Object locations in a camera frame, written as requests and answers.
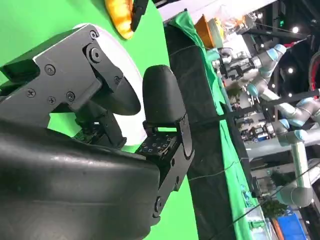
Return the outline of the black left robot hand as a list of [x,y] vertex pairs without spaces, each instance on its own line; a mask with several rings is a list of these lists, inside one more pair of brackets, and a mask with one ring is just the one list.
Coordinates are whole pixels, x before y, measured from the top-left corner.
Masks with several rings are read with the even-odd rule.
[[131,15],[131,30],[135,32],[138,28],[142,16],[146,13],[148,0],[134,0]]

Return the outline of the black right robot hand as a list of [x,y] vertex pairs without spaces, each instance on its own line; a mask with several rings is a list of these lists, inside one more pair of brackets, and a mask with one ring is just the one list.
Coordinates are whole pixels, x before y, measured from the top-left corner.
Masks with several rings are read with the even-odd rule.
[[1,67],[0,237],[141,240],[195,152],[177,79],[147,68],[143,99],[91,24]]

